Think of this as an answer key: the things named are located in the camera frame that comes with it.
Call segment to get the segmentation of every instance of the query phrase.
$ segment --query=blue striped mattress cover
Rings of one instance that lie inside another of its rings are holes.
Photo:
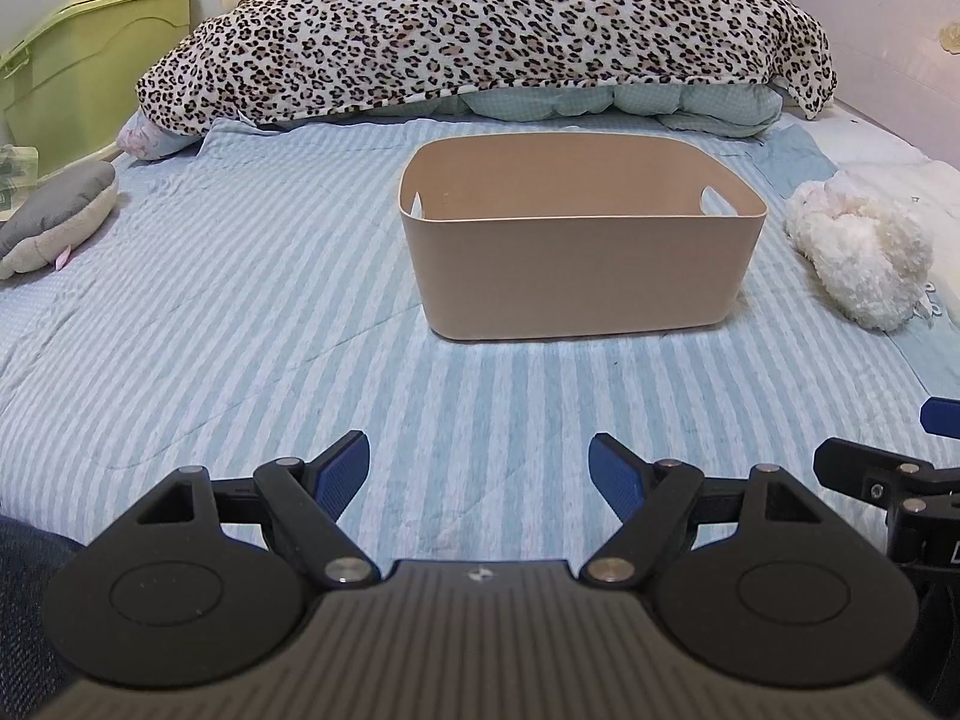
[[[571,127],[665,134],[621,115],[541,124],[218,122],[199,153],[120,163],[124,201],[59,274],[0,292],[2,511],[89,541],[171,469],[249,474],[349,429],[371,475],[341,519],[394,557],[574,566],[616,528],[587,475],[607,431],[709,475],[772,461],[819,490],[830,436],[936,464],[926,397],[887,336],[840,317],[781,231],[742,143],[672,134],[760,192],[770,215],[720,326],[550,343],[450,343],[421,311],[397,182],[422,143]],[[874,541],[877,512],[820,490]]]

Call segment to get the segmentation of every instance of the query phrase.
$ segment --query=jeans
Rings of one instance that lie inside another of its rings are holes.
[[[51,576],[80,549],[0,517],[0,718],[28,717],[70,682],[43,636],[40,603]]]

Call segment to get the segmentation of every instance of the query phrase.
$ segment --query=white headboard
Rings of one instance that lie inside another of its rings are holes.
[[[960,169],[960,0],[794,1],[827,30],[837,98]]]

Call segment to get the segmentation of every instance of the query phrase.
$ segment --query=metal screw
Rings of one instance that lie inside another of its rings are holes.
[[[478,565],[476,568],[467,571],[467,576],[479,583],[493,579],[493,571],[489,570],[486,565]]]
[[[904,510],[910,514],[919,514],[926,509],[926,504],[920,498],[907,498],[904,501]]]
[[[325,571],[333,581],[339,581],[340,584],[353,584],[367,579],[373,569],[361,557],[338,557],[328,562]]]
[[[627,581],[634,574],[634,565],[622,557],[597,557],[587,565],[587,574],[597,581]]]

